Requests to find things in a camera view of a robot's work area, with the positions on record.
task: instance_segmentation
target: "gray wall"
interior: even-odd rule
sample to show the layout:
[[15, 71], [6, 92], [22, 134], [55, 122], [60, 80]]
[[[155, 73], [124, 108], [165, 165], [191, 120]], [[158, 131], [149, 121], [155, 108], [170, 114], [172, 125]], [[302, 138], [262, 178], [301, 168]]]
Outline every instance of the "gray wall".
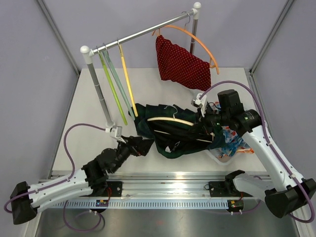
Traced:
[[[17, 183], [47, 177], [76, 76], [34, 0], [2, 0], [0, 5], [3, 205]], [[1, 236], [17, 237], [22, 228], [0, 212]]]
[[[80, 47], [95, 47], [156, 25], [189, 10], [197, 0], [45, 0], [76, 62], [86, 67]], [[221, 67], [249, 68], [260, 51], [286, 0], [200, 0], [197, 36], [209, 47]], [[184, 27], [187, 20], [178, 25]], [[175, 29], [162, 34], [181, 47], [190, 38]], [[150, 34], [124, 44], [128, 67], [157, 67], [155, 39]], [[118, 48], [110, 49], [121, 67]], [[196, 55], [208, 61], [198, 46]]]
[[296, 1], [255, 72], [275, 140], [316, 179], [316, 1]]

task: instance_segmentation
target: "white pipe connector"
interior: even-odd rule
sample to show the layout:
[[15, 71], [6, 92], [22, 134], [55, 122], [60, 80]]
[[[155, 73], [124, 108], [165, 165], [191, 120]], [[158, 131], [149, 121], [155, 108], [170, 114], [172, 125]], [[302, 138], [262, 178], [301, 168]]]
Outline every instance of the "white pipe connector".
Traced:
[[193, 9], [192, 9], [194, 11], [193, 19], [198, 20], [200, 8], [201, 8], [201, 3], [200, 2], [197, 1], [196, 3], [194, 3]]
[[90, 57], [90, 53], [91, 53], [91, 50], [88, 46], [82, 46], [80, 48], [80, 52], [82, 53], [83, 55], [83, 58], [84, 58], [84, 61], [86, 64], [91, 64], [92, 63], [92, 58]]

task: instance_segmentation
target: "white table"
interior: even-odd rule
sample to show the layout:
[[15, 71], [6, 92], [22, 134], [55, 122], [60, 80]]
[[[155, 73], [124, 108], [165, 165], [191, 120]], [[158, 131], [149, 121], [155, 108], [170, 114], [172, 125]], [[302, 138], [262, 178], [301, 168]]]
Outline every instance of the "white table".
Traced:
[[[192, 93], [178, 83], [161, 81], [157, 68], [133, 68], [128, 69], [128, 72], [136, 103], [142, 105], [176, 104], [181, 108], [196, 111], [191, 105]], [[117, 69], [117, 73], [128, 96], [123, 70]], [[122, 134], [124, 136], [136, 136], [134, 123], [127, 113], [127, 108], [119, 90], [116, 88], [128, 126], [125, 126], [122, 121], [103, 69], [96, 69], [96, 74], [113, 121], [123, 127]], [[211, 74], [212, 84], [223, 80], [235, 80], [248, 86], [243, 68], [220, 68], [219, 75], [214, 70]], [[255, 108], [251, 95], [242, 87], [234, 84], [224, 84], [216, 87], [208, 93], [208, 101], [218, 101], [217, 93], [227, 89], [235, 89], [239, 92], [240, 100], [246, 109]], [[105, 127], [106, 124], [88, 69], [83, 69], [81, 72], [63, 136], [67, 129], [76, 123], [90, 123], [100, 127]], [[68, 135], [67, 144], [76, 168], [81, 168], [105, 148], [117, 147], [117, 142], [110, 138], [108, 134], [90, 127], [76, 127], [73, 129]], [[157, 152], [156, 146], [153, 144], [146, 157], [131, 156], [115, 175], [225, 175], [238, 169], [249, 174], [267, 174], [255, 154], [237, 154], [231, 164], [223, 166], [217, 164], [205, 151], [184, 155], [177, 159], [167, 159]], [[53, 174], [65, 174], [70, 170], [71, 164], [65, 153], [62, 139], [54, 162]]]

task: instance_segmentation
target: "red cloth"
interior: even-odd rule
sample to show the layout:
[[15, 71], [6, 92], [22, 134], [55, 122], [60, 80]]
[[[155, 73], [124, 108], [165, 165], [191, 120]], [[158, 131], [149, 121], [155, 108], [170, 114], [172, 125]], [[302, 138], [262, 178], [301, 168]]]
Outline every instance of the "red cloth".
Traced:
[[190, 54], [185, 48], [158, 36], [157, 61], [162, 80], [172, 80], [190, 89], [206, 91], [211, 87], [209, 63]]

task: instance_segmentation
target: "metal pole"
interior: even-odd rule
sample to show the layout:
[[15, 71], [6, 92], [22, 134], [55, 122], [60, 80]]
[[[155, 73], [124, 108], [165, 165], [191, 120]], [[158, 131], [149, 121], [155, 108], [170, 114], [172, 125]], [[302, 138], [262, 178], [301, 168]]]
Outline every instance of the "metal pole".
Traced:
[[[198, 17], [199, 17], [199, 9], [201, 8], [201, 3], [199, 2], [194, 3], [193, 8], [196, 10], [196, 14], [194, 14], [194, 17], [193, 17], [192, 35], [197, 36]], [[191, 38], [190, 54], [194, 53], [195, 42], [196, 40], [194, 38]]]
[[114, 122], [111, 119], [111, 115], [109, 113], [109, 109], [107, 106], [107, 103], [105, 102], [101, 87], [100, 87], [100, 83], [97, 77], [97, 74], [95, 73], [95, 69], [92, 63], [92, 58], [89, 56], [90, 53], [90, 48], [88, 46], [82, 46], [80, 48], [80, 52], [83, 54], [84, 60], [88, 66], [89, 72], [91, 74], [92, 80], [93, 80], [93, 84], [94, 84], [94, 88], [97, 91], [100, 103], [101, 103], [101, 107], [103, 109], [103, 113], [105, 115], [105, 118], [107, 120], [107, 127], [112, 127], [114, 125]]
[[194, 16], [197, 15], [195, 9], [191, 9], [191, 10], [188, 11], [188, 12], [181, 13], [180, 15], [178, 15], [178, 16], [176, 16], [176, 17], [170, 19], [170, 20], [167, 20], [167, 21], [162, 22], [162, 23], [160, 23], [160, 24], [158, 24], [158, 25], [149, 27], [149, 28], [147, 28], [147, 29], [145, 29], [145, 30], [142, 30], [142, 31], [140, 31], [140, 32], [134, 33], [134, 34], [132, 34], [132, 35], [130, 35], [130, 36], [126, 36], [126, 37], [121, 38], [121, 39], [119, 39], [119, 40], [116, 40], [116, 41], [114, 41], [114, 42], [112, 42], [112, 43], [108, 43], [107, 45], [103, 45], [103, 46], [101, 46], [101, 47], [97, 47], [97, 48], [95, 48], [95, 49], [92, 50], [93, 53], [92, 53], [90, 56], [93, 56], [93, 55], [95, 55], [95, 54], [97, 54], [97, 53], [99, 53], [99, 52], [102, 52], [102, 51], [106, 50], [106, 49], [109, 49], [109, 48], [113, 48], [113, 47], [115, 47], [115, 46], [118, 46], [118, 44], [125, 43], [125, 42], [127, 42], [127, 41], [129, 41], [129, 40], [132, 40], [132, 39], [134, 39], [134, 38], [137, 38], [137, 37], [139, 37], [139, 36], [142, 36], [142, 35], [144, 35], [144, 34], [147, 34], [147, 33], [149, 33], [149, 32], [152, 32], [152, 31], [154, 31], [154, 30], [157, 30], [157, 29], [159, 29], [159, 28], [162, 28], [162, 27], [164, 27], [164, 26], [166, 26], [166, 25], [170, 25], [170, 24], [172, 24], [172, 23], [174, 23], [174, 22], [180, 21], [180, 20], [185, 19], [186, 17], [192, 16], [192, 15], [194, 15]]
[[60, 46], [63, 48], [64, 50], [64, 53], [66, 54], [70, 64], [72, 65], [76, 75], [79, 77], [80, 76], [80, 69], [77, 65], [77, 63], [75, 62], [71, 52], [69, 51], [64, 39], [62, 38], [54, 20], [53, 20], [53, 17], [51, 16], [51, 13], [49, 12], [44, 0], [36, 0], [36, 2], [38, 3], [39, 7], [41, 8], [43, 14], [45, 15], [47, 21], [48, 21], [48, 24], [50, 25], [50, 27], [52, 28], [56, 38], [57, 38], [57, 41], [59, 42]]
[[255, 62], [253, 63], [252, 67], [250, 68], [250, 73], [251, 75], [254, 74], [254, 72], [256, 71], [261, 59], [263, 58], [263, 56], [265, 55], [269, 45], [271, 44], [273, 38], [275, 37], [277, 31], [279, 30], [283, 20], [285, 19], [285, 17], [287, 16], [287, 14], [289, 13], [292, 5], [294, 4], [295, 0], [287, 0], [286, 4], [284, 5], [280, 15], [278, 16], [275, 24], [272, 27], [272, 30], [270, 31], [265, 43], [263, 44]]

